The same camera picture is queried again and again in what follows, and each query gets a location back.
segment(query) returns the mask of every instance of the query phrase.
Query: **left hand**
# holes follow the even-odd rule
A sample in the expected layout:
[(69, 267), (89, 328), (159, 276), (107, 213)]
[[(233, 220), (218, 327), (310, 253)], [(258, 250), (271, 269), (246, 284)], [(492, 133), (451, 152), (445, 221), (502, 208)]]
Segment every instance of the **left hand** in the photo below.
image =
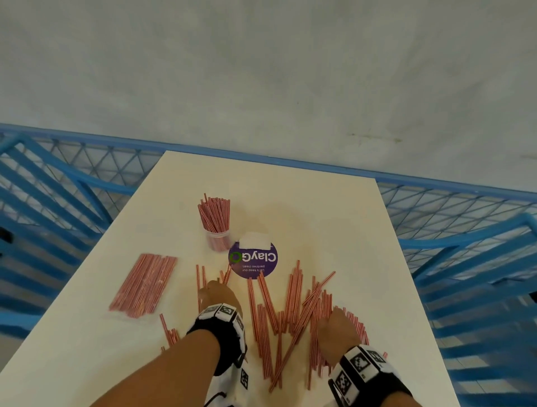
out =
[(199, 296), (201, 299), (202, 310), (214, 304), (224, 303), (236, 307), (237, 312), (241, 314), (242, 317), (242, 307), (235, 296), (235, 293), (231, 290), (231, 288), (219, 283), (216, 280), (209, 281), (209, 283), (207, 283), (207, 287), (200, 290)]

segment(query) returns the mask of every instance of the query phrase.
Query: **wrist strap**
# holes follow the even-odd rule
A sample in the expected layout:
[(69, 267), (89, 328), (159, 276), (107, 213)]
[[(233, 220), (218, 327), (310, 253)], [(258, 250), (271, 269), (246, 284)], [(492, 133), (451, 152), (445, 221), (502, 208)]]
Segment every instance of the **wrist strap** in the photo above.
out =
[(386, 397), (398, 391), (412, 396), (393, 366), (367, 345), (345, 353), (330, 376), (329, 386), (340, 407), (355, 404), (380, 407)]
[(228, 304), (207, 307), (194, 321), (190, 332), (204, 329), (214, 335), (220, 345), (220, 359), (214, 376), (220, 376), (232, 364), (240, 367), (246, 355), (244, 323), (237, 309)]

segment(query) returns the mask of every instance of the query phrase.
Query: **white table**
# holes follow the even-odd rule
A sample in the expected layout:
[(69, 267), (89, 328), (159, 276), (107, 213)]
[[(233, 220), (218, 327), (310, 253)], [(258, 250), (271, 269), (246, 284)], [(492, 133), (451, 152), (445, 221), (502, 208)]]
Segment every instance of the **white table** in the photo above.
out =
[[(266, 280), (277, 311), (297, 259), (304, 292), (312, 275), (336, 270), (327, 285), (334, 304), (365, 323), (371, 344), (388, 352), (416, 399), (425, 407), (459, 405), (373, 179), (166, 152), (0, 374), (1, 406), (89, 405), (159, 355), (165, 338), (158, 312), (184, 335), (197, 314), (195, 265), (215, 279), (227, 262), (205, 242), (197, 209), (204, 192), (231, 199), (234, 237), (270, 234), (279, 261)], [(157, 313), (131, 320), (108, 312), (142, 252), (179, 258)], [(232, 274), (229, 286), (243, 305), (257, 377), (246, 280)], [(314, 376), (312, 391), (304, 388), (308, 344), (304, 335), (284, 370), (283, 390), (269, 395), (269, 381), (257, 378), (260, 406), (332, 400), (326, 378)]]

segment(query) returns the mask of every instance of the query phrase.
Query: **purple circular sticker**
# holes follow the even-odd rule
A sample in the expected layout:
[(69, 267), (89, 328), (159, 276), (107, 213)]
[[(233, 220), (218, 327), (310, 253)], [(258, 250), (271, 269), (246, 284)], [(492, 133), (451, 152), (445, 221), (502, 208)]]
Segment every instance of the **purple circular sticker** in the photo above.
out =
[(235, 242), (229, 249), (228, 260), (236, 274), (256, 280), (261, 271), (265, 277), (274, 271), (278, 263), (278, 252), (272, 243), (270, 250), (259, 250), (239, 249), (238, 242)]

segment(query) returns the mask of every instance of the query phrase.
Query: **bundle of straws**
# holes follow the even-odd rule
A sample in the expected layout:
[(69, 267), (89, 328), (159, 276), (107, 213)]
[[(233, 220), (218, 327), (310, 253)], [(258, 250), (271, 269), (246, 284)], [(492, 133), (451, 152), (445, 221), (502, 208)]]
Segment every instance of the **bundle of straws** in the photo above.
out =
[(229, 237), (230, 200), (211, 198), (204, 194), (198, 205), (203, 228), (207, 231), (207, 243), (214, 251), (228, 250), (232, 244)]

